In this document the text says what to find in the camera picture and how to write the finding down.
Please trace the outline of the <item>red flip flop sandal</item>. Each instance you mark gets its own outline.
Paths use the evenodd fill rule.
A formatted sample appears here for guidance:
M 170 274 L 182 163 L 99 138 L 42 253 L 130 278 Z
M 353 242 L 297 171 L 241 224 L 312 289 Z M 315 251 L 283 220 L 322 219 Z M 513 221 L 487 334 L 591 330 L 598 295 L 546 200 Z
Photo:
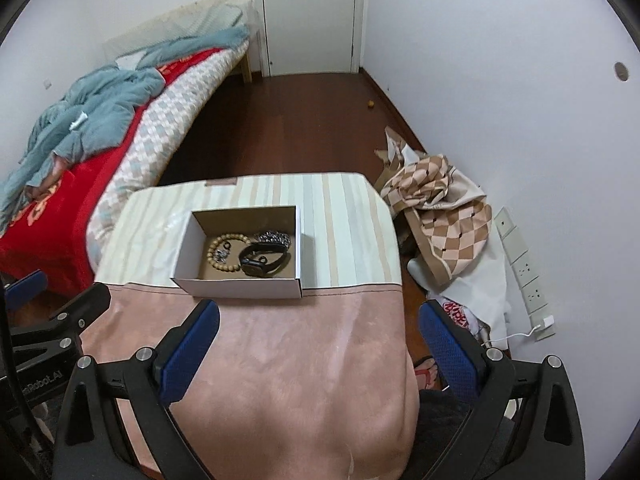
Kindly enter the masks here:
M 416 383 L 420 390 L 439 390 L 439 368 L 432 356 L 424 356 L 413 363 Z

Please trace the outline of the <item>red bed blanket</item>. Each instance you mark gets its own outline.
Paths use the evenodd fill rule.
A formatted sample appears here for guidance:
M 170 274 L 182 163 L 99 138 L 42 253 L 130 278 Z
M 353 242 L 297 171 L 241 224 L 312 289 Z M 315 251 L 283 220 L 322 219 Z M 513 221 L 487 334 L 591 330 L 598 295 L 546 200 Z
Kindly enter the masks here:
M 191 56 L 201 61 L 206 53 L 219 50 L 222 49 L 190 54 L 160 66 L 160 73 L 166 79 L 166 65 L 188 67 Z M 149 104 L 136 111 L 125 139 L 117 148 L 74 166 L 64 162 L 54 165 L 53 177 L 45 180 L 41 188 L 36 188 L 34 199 L 20 209 L 6 230 L 1 229 L 3 274 L 24 278 L 41 270 L 47 275 L 50 291 L 67 298 L 80 294 L 91 285 L 94 271 L 90 269 L 86 249 L 88 221 Z

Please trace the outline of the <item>white cardboard box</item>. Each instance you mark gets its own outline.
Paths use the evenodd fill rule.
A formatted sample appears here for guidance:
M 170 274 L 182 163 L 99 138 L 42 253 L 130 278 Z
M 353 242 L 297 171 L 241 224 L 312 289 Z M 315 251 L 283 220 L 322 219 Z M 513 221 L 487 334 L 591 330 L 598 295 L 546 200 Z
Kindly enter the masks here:
M 298 231 L 295 206 L 193 211 L 171 281 L 200 298 L 299 299 Z

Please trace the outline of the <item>white power strip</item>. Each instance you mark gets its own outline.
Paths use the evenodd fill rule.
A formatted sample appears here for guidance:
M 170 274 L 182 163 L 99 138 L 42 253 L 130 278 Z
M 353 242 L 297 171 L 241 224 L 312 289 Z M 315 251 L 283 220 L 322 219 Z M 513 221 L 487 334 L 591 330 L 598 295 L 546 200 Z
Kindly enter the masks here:
M 547 339 L 555 334 L 554 317 L 528 245 L 506 207 L 496 214 L 495 224 L 528 315 L 530 330 L 527 337 L 536 341 Z

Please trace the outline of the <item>black smart watch band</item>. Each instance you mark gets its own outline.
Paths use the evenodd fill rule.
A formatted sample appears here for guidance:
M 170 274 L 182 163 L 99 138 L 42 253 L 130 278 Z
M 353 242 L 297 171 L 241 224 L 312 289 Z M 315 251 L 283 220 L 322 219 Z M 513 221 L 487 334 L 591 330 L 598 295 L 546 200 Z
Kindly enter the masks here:
M 291 259 L 288 246 L 277 242 L 256 242 L 239 254 L 242 272 L 250 278 L 272 278 Z

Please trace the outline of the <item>beige checkered cloth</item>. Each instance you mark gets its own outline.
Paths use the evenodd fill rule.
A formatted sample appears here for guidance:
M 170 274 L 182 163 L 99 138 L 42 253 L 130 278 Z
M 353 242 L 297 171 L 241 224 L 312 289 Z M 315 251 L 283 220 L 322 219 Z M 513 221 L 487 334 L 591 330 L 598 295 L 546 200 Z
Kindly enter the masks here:
M 444 155 L 396 169 L 380 195 L 403 214 L 420 254 L 440 286 L 466 270 L 485 248 L 492 222 L 486 194 Z

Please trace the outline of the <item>teal quilted blanket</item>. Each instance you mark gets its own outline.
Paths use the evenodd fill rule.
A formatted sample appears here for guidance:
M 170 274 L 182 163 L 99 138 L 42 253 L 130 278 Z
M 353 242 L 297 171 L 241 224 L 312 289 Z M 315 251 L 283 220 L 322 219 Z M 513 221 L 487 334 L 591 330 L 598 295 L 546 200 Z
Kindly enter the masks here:
M 111 63 L 77 79 L 37 119 L 17 168 L 1 182 L 1 229 L 53 177 L 57 162 L 74 166 L 122 144 L 136 111 L 167 86 L 160 66 L 210 49 L 235 49 L 249 36 L 242 24 L 165 40 L 137 50 L 134 68 Z

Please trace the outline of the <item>checkered bed mattress cover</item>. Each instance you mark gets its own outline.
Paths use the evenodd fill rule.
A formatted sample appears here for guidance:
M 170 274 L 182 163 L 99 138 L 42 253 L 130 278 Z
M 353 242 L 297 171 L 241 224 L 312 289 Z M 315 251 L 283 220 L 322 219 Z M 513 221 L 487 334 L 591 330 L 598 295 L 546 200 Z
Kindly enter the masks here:
M 98 270 L 102 254 L 129 197 L 157 184 L 194 119 L 224 78 L 247 56 L 245 41 L 235 49 L 191 56 L 188 67 L 166 65 L 163 92 L 142 112 L 129 148 L 96 203 L 86 229 L 90 269 Z

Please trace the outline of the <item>white door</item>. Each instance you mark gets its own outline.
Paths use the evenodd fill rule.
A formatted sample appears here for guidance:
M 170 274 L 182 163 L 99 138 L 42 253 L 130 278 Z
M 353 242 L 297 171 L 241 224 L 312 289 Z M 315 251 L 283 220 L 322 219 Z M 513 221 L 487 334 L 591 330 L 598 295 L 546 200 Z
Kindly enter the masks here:
M 255 0 L 265 77 L 356 73 L 364 0 Z

